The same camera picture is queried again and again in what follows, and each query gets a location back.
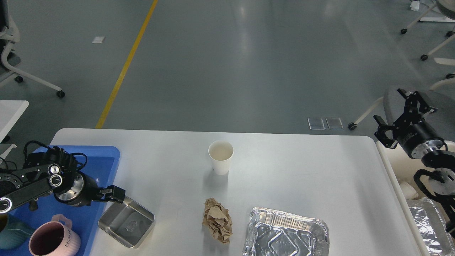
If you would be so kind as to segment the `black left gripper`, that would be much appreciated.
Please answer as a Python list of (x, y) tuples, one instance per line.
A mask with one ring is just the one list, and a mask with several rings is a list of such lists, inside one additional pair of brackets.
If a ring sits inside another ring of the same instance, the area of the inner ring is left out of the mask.
[(64, 182), (62, 191), (54, 191), (54, 198), (73, 207), (90, 206), (92, 201), (122, 204), (126, 191), (115, 185), (101, 189), (96, 180), (83, 172), (71, 173), (69, 182)]

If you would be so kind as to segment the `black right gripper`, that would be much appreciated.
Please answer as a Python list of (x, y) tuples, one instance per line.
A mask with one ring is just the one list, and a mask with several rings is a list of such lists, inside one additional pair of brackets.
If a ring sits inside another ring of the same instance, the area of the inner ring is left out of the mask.
[[(412, 159), (422, 159), (427, 153), (441, 149), (444, 139), (425, 121), (425, 118), (436, 113), (438, 108), (430, 104), (429, 98), (423, 92), (408, 92), (405, 89), (397, 89), (397, 92), (405, 99), (403, 113), (393, 125), (385, 123), (381, 116), (374, 115), (373, 118), (378, 124), (374, 136), (388, 149), (395, 149), (397, 144), (400, 144)], [(393, 132), (393, 138), (388, 137), (387, 132)]]

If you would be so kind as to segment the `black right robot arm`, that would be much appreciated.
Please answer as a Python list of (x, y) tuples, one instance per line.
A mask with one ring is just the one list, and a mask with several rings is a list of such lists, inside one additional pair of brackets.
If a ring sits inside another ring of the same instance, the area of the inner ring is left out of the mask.
[(374, 136), (385, 148), (400, 145), (409, 158), (421, 160), (425, 169), (415, 172), (414, 182), (425, 196), (441, 204), (449, 218), (446, 231), (454, 236), (454, 152), (426, 121), (438, 109), (423, 92), (397, 92), (405, 100), (403, 113), (391, 124), (374, 115), (378, 124)]

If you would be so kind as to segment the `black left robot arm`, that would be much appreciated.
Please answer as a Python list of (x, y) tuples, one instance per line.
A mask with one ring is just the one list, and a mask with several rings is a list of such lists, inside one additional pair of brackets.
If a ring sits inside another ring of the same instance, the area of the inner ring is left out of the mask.
[(100, 187), (94, 178), (82, 172), (89, 157), (83, 152), (70, 153), (62, 147), (29, 141), (23, 149), (22, 169), (1, 169), (1, 214), (29, 203), (35, 211), (37, 199), (52, 193), (63, 204), (82, 207), (92, 202), (122, 203), (126, 191), (115, 185)]

